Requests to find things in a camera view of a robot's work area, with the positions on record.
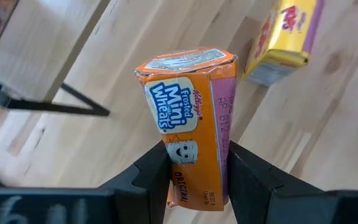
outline wooden floor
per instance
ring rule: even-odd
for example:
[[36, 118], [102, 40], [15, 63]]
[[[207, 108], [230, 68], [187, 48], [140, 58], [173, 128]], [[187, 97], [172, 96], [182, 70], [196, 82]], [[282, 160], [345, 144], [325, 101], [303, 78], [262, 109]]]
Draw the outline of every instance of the wooden floor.
[[[66, 82], [109, 118], [0, 109], [0, 180], [95, 187], [159, 139], [134, 69], [174, 49], [215, 45], [240, 56], [273, 0], [112, 0]], [[59, 92], [56, 101], [76, 103]], [[239, 81], [232, 140], [320, 187], [358, 189], [358, 0], [326, 0], [310, 64], [267, 89]], [[167, 209], [166, 223], [235, 223], [225, 212]]]

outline yellow box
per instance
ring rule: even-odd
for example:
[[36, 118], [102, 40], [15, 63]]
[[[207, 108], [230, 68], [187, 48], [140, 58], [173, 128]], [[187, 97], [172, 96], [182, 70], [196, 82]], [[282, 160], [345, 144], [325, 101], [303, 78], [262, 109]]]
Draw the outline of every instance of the yellow box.
[[308, 63], [324, 0], [278, 0], [250, 53], [243, 78], [270, 86]]

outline yellow snack box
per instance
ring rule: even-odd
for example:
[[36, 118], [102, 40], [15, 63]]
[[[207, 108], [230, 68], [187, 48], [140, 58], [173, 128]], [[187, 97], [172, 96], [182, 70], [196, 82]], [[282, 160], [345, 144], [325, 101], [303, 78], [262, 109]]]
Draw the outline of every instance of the yellow snack box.
[[137, 68], [172, 161], [169, 206], [222, 211], [237, 57], [213, 47], [156, 56]]
[[278, 0], [263, 23], [243, 78], [270, 86], [308, 63], [324, 0]]

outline frosted mini wheats logo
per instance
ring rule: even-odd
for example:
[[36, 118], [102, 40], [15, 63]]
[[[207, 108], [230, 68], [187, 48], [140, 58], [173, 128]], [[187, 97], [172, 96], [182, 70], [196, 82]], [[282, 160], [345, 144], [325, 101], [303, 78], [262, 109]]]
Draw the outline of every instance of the frosted mini wheats logo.
[[147, 102], [160, 133], [182, 133], [196, 128], [194, 90], [186, 77], [146, 83]]

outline black metal frame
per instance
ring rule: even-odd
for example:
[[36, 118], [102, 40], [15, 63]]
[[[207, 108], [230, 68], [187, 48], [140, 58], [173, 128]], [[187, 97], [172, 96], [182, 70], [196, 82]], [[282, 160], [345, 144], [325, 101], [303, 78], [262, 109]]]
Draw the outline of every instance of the black metal frame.
[[109, 116], [110, 111], [103, 106], [95, 103], [93, 100], [84, 96], [82, 93], [76, 91], [72, 87], [63, 83], [61, 87], [67, 93], [73, 95], [75, 98], [86, 103], [90, 108], [83, 108], [79, 106], [70, 106], [51, 102], [39, 102], [24, 99], [15, 99], [0, 89], [0, 105], [12, 110], [31, 110], [31, 111], [48, 111], [68, 114], [82, 114], [93, 116]]
[[[231, 142], [229, 196], [237, 222], [358, 223], [358, 191], [325, 192]], [[0, 224], [161, 224], [170, 160], [159, 142], [96, 189], [13, 189], [0, 184]]]

